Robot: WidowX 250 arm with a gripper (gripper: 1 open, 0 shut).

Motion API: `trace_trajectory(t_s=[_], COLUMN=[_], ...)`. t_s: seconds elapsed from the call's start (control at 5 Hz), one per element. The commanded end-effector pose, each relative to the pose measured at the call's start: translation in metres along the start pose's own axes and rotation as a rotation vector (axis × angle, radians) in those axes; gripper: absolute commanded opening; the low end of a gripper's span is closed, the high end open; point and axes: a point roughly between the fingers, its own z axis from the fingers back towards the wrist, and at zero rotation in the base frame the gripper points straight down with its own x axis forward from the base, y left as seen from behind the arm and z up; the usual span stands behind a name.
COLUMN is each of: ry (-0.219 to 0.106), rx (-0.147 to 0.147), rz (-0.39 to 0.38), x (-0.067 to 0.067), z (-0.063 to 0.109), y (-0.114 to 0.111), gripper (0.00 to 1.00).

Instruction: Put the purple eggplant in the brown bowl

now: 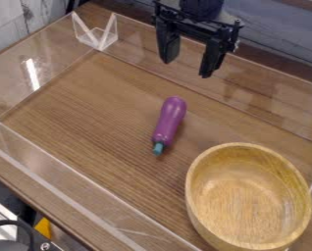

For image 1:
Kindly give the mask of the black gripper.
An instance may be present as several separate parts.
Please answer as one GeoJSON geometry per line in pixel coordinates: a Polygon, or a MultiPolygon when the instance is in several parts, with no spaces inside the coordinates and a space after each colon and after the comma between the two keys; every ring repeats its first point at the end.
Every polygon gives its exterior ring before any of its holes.
{"type": "MultiPolygon", "coordinates": [[[[224,10],[224,0],[154,0],[154,3],[158,54],[166,64],[180,54],[181,34],[205,40],[225,31],[229,40],[237,40],[244,22],[224,10]]],[[[200,68],[203,78],[220,68],[225,53],[227,44],[213,37],[207,43],[200,68]]]]}

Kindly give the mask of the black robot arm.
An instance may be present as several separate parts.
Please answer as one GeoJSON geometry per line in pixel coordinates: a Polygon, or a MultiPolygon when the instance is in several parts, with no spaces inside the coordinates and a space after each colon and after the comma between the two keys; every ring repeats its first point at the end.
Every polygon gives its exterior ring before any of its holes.
{"type": "Polygon", "coordinates": [[[207,45],[200,76],[220,69],[227,53],[239,48],[244,22],[224,9],[224,0],[154,0],[153,23],[161,60],[169,64],[180,55],[181,36],[207,45]]]}

